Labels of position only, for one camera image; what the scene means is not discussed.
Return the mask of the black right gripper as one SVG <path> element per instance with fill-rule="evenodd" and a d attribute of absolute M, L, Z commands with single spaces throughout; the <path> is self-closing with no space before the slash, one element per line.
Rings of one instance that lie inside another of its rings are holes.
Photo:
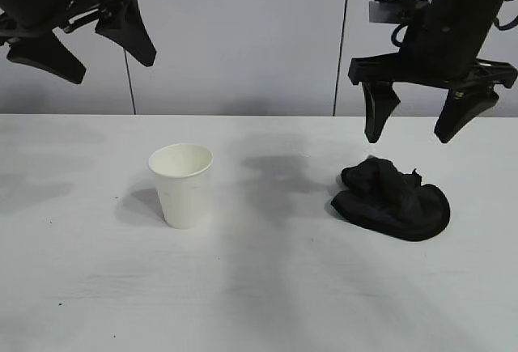
<path fill-rule="evenodd" d="M 443 24 L 426 25 L 425 12 L 400 22 L 391 34 L 395 53 L 356 57 L 350 61 L 348 77 L 362 83 L 365 99 L 365 135 L 378 142 L 386 121 L 401 102 L 392 83 L 413 83 L 449 90 L 434 133 L 448 143 L 465 125 L 493 108 L 499 95 L 484 83 L 512 87 L 517 69 L 506 62 L 477 59 L 483 36 Z"/>

